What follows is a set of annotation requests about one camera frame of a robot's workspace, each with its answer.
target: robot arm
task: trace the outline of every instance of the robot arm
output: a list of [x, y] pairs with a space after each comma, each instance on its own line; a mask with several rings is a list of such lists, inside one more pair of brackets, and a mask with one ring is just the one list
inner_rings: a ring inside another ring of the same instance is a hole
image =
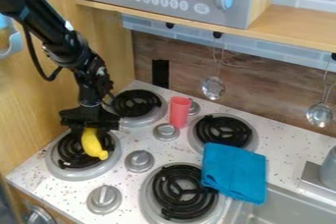
[[[74, 73], [80, 89], [80, 107], [60, 112], [63, 125], [80, 131], [83, 128], [118, 129], [119, 116], [106, 112], [101, 106], [102, 99], [113, 88], [105, 63], [69, 22], [46, 0], [0, 0], [0, 13], [23, 26], [30, 57], [45, 80], [53, 81], [62, 68]], [[58, 66], [49, 77], [38, 63], [30, 33], [42, 41], [46, 55]]]

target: sink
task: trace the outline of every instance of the sink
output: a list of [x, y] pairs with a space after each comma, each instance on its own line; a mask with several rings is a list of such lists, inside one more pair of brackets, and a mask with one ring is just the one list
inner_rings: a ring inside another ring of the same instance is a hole
[[336, 207], [269, 185], [262, 206], [233, 200], [225, 224], [335, 224]]

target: speckled countertop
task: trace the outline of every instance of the speckled countertop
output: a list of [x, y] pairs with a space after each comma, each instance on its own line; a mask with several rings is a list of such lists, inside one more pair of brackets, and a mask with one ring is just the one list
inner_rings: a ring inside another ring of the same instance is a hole
[[[152, 90], [161, 94], [167, 101], [171, 96], [181, 95], [175, 91], [138, 81], [134, 81], [126, 89], [134, 88]], [[336, 139], [206, 100], [191, 98], [200, 105], [201, 110], [199, 114], [190, 117], [189, 121], [209, 113], [226, 113], [241, 117], [255, 127], [259, 135], [256, 152], [265, 155], [268, 160], [269, 183], [336, 205], [335, 201], [298, 188], [306, 161], [321, 164], [329, 149], [336, 145]], [[152, 136], [152, 129], [167, 121], [166, 115], [159, 122], [148, 127], [114, 132], [122, 143], [122, 158], [111, 171], [95, 179], [68, 182], [54, 178], [44, 163], [45, 150], [48, 146], [9, 173], [6, 178], [26, 194], [41, 200], [77, 223], [147, 223], [139, 211], [138, 193], [141, 182], [150, 171], [143, 174], [128, 172], [124, 166], [125, 157], [134, 150], [148, 150], [155, 157], [153, 169], [174, 162], [201, 163], [201, 155], [188, 144], [188, 129], [183, 129], [178, 140], [171, 142], [158, 141]], [[124, 198], [118, 210], [98, 216], [87, 210], [85, 202], [88, 194], [102, 185], [117, 187]]]

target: blue cloth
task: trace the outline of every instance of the blue cloth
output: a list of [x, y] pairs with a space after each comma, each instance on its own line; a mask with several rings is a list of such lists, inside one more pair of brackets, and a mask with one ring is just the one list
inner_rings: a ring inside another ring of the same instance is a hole
[[266, 158], [240, 148], [207, 143], [201, 182], [221, 194], [254, 204], [266, 199]]

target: burner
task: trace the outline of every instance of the burner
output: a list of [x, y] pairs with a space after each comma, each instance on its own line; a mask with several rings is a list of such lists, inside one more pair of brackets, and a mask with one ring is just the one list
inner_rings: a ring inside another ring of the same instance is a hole
[[[183, 182], [191, 184], [192, 188], [184, 188]], [[214, 189], [202, 187], [200, 170], [189, 165], [162, 168], [154, 178], [152, 189], [167, 220], [200, 217], [212, 207], [217, 194]]]
[[196, 124], [196, 135], [203, 143], [215, 142], [245, 147], [251, 142], [252, 130], [236, 118], [208, 115]]
[[89, 180], [110, 171], [121, 157], [120, 142], [111, 132], [98, 132], [98, 139], [103, 149], [109, 151], [104, 161], [86, 155], [79, 138], [74, 137], [70, 130], [61, 134], [46, 151], [48, 170], [56, 178], [66, 181]]
[[111, 103], [113, 110], [122, 118], [136, 118], [149, 113], [154, 107], [161, 107], [161, 99], [153, 92], [134, 89], [118, 94]]
[[124, 91], [107, 104], [111, 105], [103, 104], [104, 109], [120, 115], [120, 126], [125, 128], [152, 125], [168, 111], [168, 104], [161, 95], [144, 89]]
[[[113, 151], [114, 142], [107, 134], [98, 133], [99, 141], [104, 150]], [[85, 168], [92, 166], [101, 160], [97, 157], [88, 156], [82, 147], [79, 137], [73, 134], [65, 135], [57, 144], [57, 150], [61, 157], [58, 163], [62, 169]]]
[[215, 113], [199, 117], [191, 122], [188, 142], [199, 154], [204, 144], [215, 142], [255, 151], [258, 136], [255, 128], [246, 120], [233, 115]]
[[149, 223], [217, 223], [226, 198], [204, 188], [198, 167], [170, 164], [151, 172], [140, 189], [140, 210]]

